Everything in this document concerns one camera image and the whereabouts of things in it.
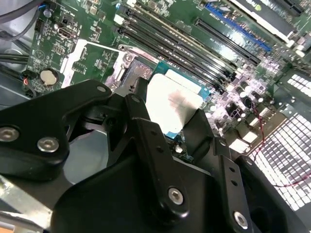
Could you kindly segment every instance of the mounting hole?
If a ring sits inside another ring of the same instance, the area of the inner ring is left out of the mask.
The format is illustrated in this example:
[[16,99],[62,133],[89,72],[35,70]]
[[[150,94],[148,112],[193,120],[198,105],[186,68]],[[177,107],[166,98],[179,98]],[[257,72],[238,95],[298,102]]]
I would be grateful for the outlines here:
[[137,103],[140,102],[140,100],[139,100],[138,98],[136,98],[135,96],[132,96],[132,99],[133,99],[135,102],[137,102]]
[[234,186],[238,186],[238,183],[236,181],[231,181],[231,183],[234,185]]
[[102,86],[98,86],[97,90],[99,90],[101,92],[105,92],[106,91],[106,89],[104,87],[102,87]]
[[164,151],[161,147],[157,147],[156,150],[157,150],[159,153],[163,153],[163,151]]

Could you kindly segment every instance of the dimm slot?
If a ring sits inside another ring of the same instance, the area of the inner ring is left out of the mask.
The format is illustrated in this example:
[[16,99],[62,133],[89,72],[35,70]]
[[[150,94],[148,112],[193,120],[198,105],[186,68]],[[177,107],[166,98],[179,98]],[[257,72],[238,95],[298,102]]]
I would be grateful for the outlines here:
[[125,27],[121,27],[121,28],[117,28],[116,31],[120,34],[123,34],[137,42],[139,42],[140,44],[148,47],[150,50],[152,50],[155,54],[157,54],[158,56],[162,57],[163,59],[165,59],[167,62],[172,62],[173,64],[175,64],[176,66],[180,67],[182,70],[186,71],[187,73],[195,76],[196,78],[214,86],[216,89],[221,90],[223,89],[223,85],[219,82],[215,82],[213,80],[209,80],[208,78],[206,78],[205,76],[203,76],[202,74],[198,73],[196,70],[194,70],[189,64],[185,63],[185,61],[180,61],[179,58],[174,57],[171,54],[168,54],[166,51],[164,51],[163,49],[159,48],[156,46],[156,43],[153,43],[153,39],[151,38],[143,38],[137,34],[135,34],[134,32],[130,31],[129,28],[125,28]]
[[[145,37],[148,37],[149,35],[146,33],[145,29],[143,28],[141,23],[138,23],[137,25],[130,23],[130,25],[135,29],[135,31],[138,31],[139,33],[143,34]],[[170,50],[172,53],[178,54],[178,56],[181,56],[184,60],[188,60],[192,65],[195,67],[197,66],[199,69],[203,70],[207,74],[209,74],[211,77],[213,77],[215,80],[218,80],[219,78],[223,81],[226,80],[226,77],[220,76],[220,74],[215,73],[210,68],[206,67],[205,65],[202,65],[199,63],[195,58],[190,57],[190,52],[186,51],[186,53],[182,52],[181,50],[176,49],[175,44],[171,41],[166,41],[167,38],[161,38],[157,35],[153,37],[154,40],[156,40],[159,44],[164,46],[166,49]]]
[[167,33],[167,31],[165,31],[163,28],[161,28],[160,26],[156,25],[155,23],[153,23],[151,20],[149,20],[148,18],[139,15],[137,12],[127,8],[127,7],[123,7],[123,13],[129,17],[134,18],[137,21],[140,21],[146,25],[148,25],[149,27],[151,27],[152,29],[158,31],[159,33],[165,35],[169,40],[173,41],[175,44],[178,44],[181,48],[191,51],[193,54],[195,54],[197,57],[201,58],[202,60],[205,61],[205,63],[211,65],[214,67],[214,69],[218,70],[219,72],[223,73],[224,75],[228,74],[228,71],[223,70],[224,67],[222,67],[221,65],[219,65],[217,62],[215,62],[214,60],[210,59],[208,56],[204,56],[202,55],[199,51],[196,51],[193,47],[190,47],[187,43],[179,40],[178,38],[172,36],[171,34]]
[[234,52],[236,52],[239,56],[241,56],[245,60],[249,61],[251,64],[258,66],[258,64],[260,63],[259,58],[252,55],[249,51],[234,43],[232,40],[230,40],[228,37],[223,35],[220,31],[216,30],[206,22],[204,22],[202,19],[197,18],[194,25],[197,26],[202,31],[212,35],[214,38],[224,43],[227,47],[232,49]]
[[143,5],[140,2],[137,2],[136,4],[137,4],[137,6],[135,7],[136,11],[139,11],[147,15],[148,17],[152,18],[156,22],[161,23],[163,29],[167,30],[171,34],[174,34],[176,37],[180,37],[181,38],[180,40],[184,40],[185,42],[189,43],[192,49],[198,50],[199,53],[203,53],[205,56],[211,56],[214,59],[219,60],[219,62],[224,63],[226,65],[226,68],[229,69],[230,71],[235,71],[237,69],[237,66],[233,62],[227,60],[226,58],[224,58],[219,54],[215,54],[214,51],[209,50],[205,45],[201,44],[199,41],[192,38],[190,34],[180,31],[179,28],[172,25],[167,19],[156,14],[153,11],[150,11],[147,6]]

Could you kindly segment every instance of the black pcie slot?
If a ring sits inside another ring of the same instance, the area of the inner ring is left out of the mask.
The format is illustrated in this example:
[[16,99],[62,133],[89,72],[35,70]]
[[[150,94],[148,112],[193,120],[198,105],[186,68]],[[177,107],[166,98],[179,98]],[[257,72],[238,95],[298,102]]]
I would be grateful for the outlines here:
[[[135,24],[130,24],[130,26],[140,34],[144,35],[146,38],[148,38],[150,35],[146,33],[146,31],[142,28],[141,24],[135,25]],[[202,70],[206,74],[210,76],[210,78],[214,80],[220,79],[220,75],[217,75],[215,72],[210,70],[208,67],[200,64],[198,61],[196,61],[194,58],[192,58],[190,53],[183,53],[180,50],[176,50],[174,45],[172,44],[171,41],[167,41],[161,37],[154,36],[153,40],[155,40],[159,45],[163,46],[164,49],[169,50],[172,54],[176,54],[180,56],[182,59],[186,60],[189,64],[191,64],[196,70]]]
[[135,20],[137,21],[141,21],[144,24],[148,25],[149,27],[153,28],[154,30],[158,31],[159,33],[165,35],[168,39],[170,39],[171,41],[173,41],[174,43],[178,44],[180,47],[186,49],[186,50],[190,50],[193,54],[195,54],[196,56],[200,57],[202,60],[204,60],[207,64],[213,66],[216,70],[218,70],[219,72],[222,72],[224,75],[227,75],[228,73],[230,73],[227,70],[224,70],[225,67],[222,67],[221,65],[219,65],[217,62],[215,62],[214,60],[212,60],[211,58],[209,58],[207,55],[204,56],[199,50],[197,50],[197,48],[190,46],[188,43],[180,40],[179,38],[176,38],[174,36],[172,36],[171,34],[169,34],[164,28],[158,26],[157,24],[153,23],[151,20],[149,20],[148,18],[138,14],[137,12],[135,12],[134,10],[131,10],[127,7],[123,7],[123,13],[128,15],[129,17],[133,17]]
[[134,39],[135,41],[139,42],[140,44],[148,47],[148,49],[152,50],[155,54],[157,54],[159,57],[162,57],[167,62],[172,62],[174,65],[180,67],[187,73],[194,75],[198,79],[214,86],[216,89],[220,90],[222,89],[222,85],[219,82],[215,82],[212,80],[207,79],[202,74],[200,74],[198,71],[193,69],[190,64],[185,63],[184,61],[181,61],[180,58],[173,56],[172,54],[169,54],[167,51],[164,51],[163,49],[156,46],[156,43],[154,43],[153,39],[151,38],[143,38],[139,35],[135,34],[134,32],[130,31],[128,28],[117,28],[116,31],[119,34],[125,35],[131,39]]
[[241,46],[237,45],[233,41],[231,41],[229,38],[227,38],[225,35],[223,35],[220,31],[216,30],[209,24],[205,23],[200,18],[197,18],[195,24],[198,28],[200,28],[202,31],[212,35],[216,39],[220,40],[222,43],[227,45],[228,48],[232,49],[234,52],[236,52],[238,55],[240,55],[245,60],[249,61],[251,64],[258,66],[260,63],[260,59],[256,56],[252,55],[249,51],[242,48]]
[[284,10],[286,10],[294,17],[298,17],[304,12],[304,9],[299,5],[299,3],[294,2],[293,0],[273,0],[272,2],[280,5]]

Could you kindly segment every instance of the screw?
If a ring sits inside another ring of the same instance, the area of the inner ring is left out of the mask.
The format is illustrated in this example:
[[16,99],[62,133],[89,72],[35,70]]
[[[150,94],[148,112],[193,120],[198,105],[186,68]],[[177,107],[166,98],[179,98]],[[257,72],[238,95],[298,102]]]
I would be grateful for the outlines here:
[[131,61],[133,60],[133,56],[130,55],[130,54],[128,54],[128,55],[125,56],[125,60],[126,60],[127,62],[131,62]]
[[132,96],[132,99],[133,99],[135,102],[137,102],[137,103],[139,103],[139,102],[140,102],[140,100],[139,100],[139,99],[137,99],[135,96]]
[[104,87],[102,87],[102,86],[98,86],[97,90],[99,90],[101,92],[105,92],[106,91],[106,89]]
[[233,213],[234,220],[237,222],[237,224],[242,227],[244,230],[248,228],[248,223],[246,218],[240,213],[240,212],[234,212]]
[[250,166],[253,165],[253,162],[252,162],[249,158],[246,159],[246,162],[247,162]]
[[222,144],[224,147],[226,146],[226,144],[223,140],[219,140],[219,143]]
[[53,153],[57,151],[59,143],[55,138],[43,137],[38,141],[37,146],[42,152]]
[[11,127],[0,128],[0,142],[12,142],[19,137],[19,132]]
[[174,202],[176,205],[181,205],[184,201],[184,197],[181,192],[176,188],[169,189],[169,198]]
[[52,17],[52,12],[46,9],[46,10],[43,11],[43,15],[46,18],[51,18]]

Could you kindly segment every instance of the perforated metal panel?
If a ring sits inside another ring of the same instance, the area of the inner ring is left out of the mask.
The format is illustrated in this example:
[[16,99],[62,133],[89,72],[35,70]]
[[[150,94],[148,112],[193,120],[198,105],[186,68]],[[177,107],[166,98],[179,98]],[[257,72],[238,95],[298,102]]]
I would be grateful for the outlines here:
[[266,139],[256,156],[257,166],[294,211],[311,202],[310,137],[311,123],[295,113]]

